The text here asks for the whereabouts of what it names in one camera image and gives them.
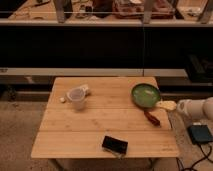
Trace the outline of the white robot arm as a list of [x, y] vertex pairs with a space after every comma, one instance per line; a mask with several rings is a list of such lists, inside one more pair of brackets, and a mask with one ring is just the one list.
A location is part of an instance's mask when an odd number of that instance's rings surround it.
[[185, 115], [191, 120], [208, 119], [213, 121], [213, 97], [206, 99], [182, 99], [175, 101], [159, 101], [156, 107], [169, 111], [176, 110], [181, 115]]

